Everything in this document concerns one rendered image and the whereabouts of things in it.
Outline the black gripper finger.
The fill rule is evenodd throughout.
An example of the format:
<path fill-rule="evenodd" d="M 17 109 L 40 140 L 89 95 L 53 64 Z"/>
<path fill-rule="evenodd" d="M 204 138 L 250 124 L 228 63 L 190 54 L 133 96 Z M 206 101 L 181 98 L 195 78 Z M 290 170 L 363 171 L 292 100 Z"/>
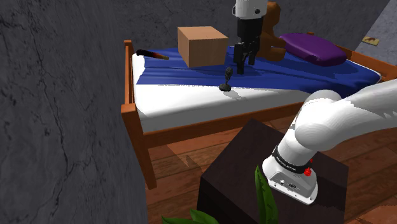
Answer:
<path fill-rule="evenodd" d="M 249 51 L 245 43 L 236 43 L 234 46 L 233 61 L 237 65 L 237 74 L 244 74 L 244 64 Z"/>
<path fill-rule="evenodd" d="M 249 44 L 249 53 L 248 53 L 248 64 L 253 66 L 256 58 L 256 54 L 258 53 L 260 49 L 260 42 L 258 40 L 252 41 Z"/>

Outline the brown teddy bear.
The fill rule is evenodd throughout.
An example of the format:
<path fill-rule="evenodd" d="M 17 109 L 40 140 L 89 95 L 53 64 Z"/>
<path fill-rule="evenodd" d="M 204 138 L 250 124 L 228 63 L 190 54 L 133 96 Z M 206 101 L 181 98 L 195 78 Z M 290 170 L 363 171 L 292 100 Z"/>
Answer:
<path fill-rule="evenodd" d="M 284 58 L 286 49 L 285 40 L 274 35 L 274 26 L 280 19 L 281 8 L 276 2 L 267 3 L 267 13 L 263 18 L 260 36 L 260 49 L 257 57 L 277 62 Z"/>

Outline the small black figurine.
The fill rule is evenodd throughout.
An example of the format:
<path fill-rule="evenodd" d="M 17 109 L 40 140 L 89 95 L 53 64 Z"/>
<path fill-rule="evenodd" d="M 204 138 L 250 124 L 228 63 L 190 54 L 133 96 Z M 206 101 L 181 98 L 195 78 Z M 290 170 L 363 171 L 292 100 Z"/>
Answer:
<path fill-rule="evenodd" d="M 231 86 L 228 84 L 230 78 L 233 75 L 233 69 L 231 67 L 227 67 L 225 70 L 225 82 L 219 86 L 219 89 L 223 92 L 231 91 Z"/>

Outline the blue blanket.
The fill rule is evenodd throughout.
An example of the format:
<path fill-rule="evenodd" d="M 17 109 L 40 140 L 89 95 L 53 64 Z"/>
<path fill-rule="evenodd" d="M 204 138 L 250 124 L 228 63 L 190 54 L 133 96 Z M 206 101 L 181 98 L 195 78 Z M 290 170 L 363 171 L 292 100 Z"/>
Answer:
<path fill-rule="evenodd" d="M 226 51 L 225 63 L 217 66 L 188 67 L 178 49 L 159 50 L 167 59 L 134 55 L 134 81 L 139 85 L 219 86 L 226 82 L 226 69 L 236 69 L 233 47 Z M 244 73 L 233 73 L 228 81 L 232 87 L 300 90 L 314 93 L 332 90 L 347 97 L 380 81 L 380 74 L 353 61 L 321 67 L 287 53 L 279 62 L 256 58 L 254 65 L 245 65 Z"/>

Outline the brown cardboard box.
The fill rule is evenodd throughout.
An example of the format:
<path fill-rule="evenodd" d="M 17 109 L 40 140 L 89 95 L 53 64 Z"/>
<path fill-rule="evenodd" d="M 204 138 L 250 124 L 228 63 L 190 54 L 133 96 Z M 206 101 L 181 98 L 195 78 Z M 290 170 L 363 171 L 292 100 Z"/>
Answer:
<path fill-rule="evenodd" d="M 178 27 L 178 52 L 188 67 L 225 63 L 228 37 L 212 26 Z"/>

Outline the purple pillow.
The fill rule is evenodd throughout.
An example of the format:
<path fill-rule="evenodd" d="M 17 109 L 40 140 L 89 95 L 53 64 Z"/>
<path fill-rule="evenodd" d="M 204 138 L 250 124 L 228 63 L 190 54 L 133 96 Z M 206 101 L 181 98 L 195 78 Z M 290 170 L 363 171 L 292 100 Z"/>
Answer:
<path fill-rule="evenodd" d="M 337 66 L 347 60 L 347 55 L 332 42 L 318 36 L 289 33 L 280 36 L 286 42 L 288 53 L 322 67 Z"/>

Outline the wooden bed with white mattress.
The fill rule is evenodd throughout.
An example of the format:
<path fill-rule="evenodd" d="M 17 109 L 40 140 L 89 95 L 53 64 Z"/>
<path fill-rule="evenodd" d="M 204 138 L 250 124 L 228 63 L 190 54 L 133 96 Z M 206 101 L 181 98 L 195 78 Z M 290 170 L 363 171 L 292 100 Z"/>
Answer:
<path fill-rule="evenodd" d="M 261 122 L 295 115 L 309 93 L 300 90 L 219 86 L 139 85 L 134 81 L 132 42 L 125 47 L 125 99 L 121 114 L 146 185 L 157 179 L 150 148 L 235 129 L 254 118 Z M 397 66 L 339 47 L 347 60 L 380 74 L 380 81 L 397 78 Z"/>

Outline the dark brown stick tool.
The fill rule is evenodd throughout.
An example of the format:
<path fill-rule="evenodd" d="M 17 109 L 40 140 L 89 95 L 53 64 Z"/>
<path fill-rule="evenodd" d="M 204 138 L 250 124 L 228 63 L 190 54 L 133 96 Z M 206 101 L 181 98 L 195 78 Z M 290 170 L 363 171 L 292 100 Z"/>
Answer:
<path fill-rule="evenodd" d="M 151 57 L 151 58 L 155 58 L 155 59 L 162 59 L 162 60 L 169 60 L 168 56 L 162 55 L 160 53 L 156 53 L 156 52 L 151 52 L 148 50 L 143 50 L 143 49 L 138 49 L 136 51 L 136 55 L 137 56 L 146 56 L 146 57 Z"/>

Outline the dark robot stand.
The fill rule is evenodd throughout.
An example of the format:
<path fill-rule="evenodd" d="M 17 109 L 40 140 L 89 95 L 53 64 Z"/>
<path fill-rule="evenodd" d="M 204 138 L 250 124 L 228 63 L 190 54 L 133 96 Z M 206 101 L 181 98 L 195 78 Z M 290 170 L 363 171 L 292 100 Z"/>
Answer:
<path fill-rule="evenodd" d="M 197 210 L 219 224 L 259 224 L 254 172 L 283 133 L 250 120 L 200 178 Z M 320 152 L 314 155 L 318 194 L 310 205 L 273 190 L 278 224 L 344 224 L 348 166 Z"/>

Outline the green plant leaves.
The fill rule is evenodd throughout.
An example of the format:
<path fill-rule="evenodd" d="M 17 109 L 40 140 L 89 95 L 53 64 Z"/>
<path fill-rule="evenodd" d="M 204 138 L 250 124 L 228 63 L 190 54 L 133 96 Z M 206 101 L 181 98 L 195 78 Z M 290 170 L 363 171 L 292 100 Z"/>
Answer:
<path fill-rule="evenodd" d="M 259 165 L 254 172 L 256 198 L 260 214 L 260 224 L 278 224 L 278 210 L 271 189 L 263 176 Z M 218 220 L 199 210 L 190 209 L 191 219 L 165 218 L 162 224 L 219 224 Z"/>

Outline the small framed wall picture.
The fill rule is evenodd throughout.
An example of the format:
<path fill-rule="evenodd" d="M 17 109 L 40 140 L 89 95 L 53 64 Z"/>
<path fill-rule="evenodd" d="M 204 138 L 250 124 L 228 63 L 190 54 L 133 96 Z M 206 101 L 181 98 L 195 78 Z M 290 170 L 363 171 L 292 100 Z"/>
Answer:
<path fill-rule="evenodd" d="M 363 42 L 363 43 L 366 43 L 366 44 L 369 44 L 369 45 L 377 46 L 377 45 L 379 44 L 380 40 L 377 39 L 377 38 L 365 36 L 365 37 L 362 39 L 362 42 Z"/>

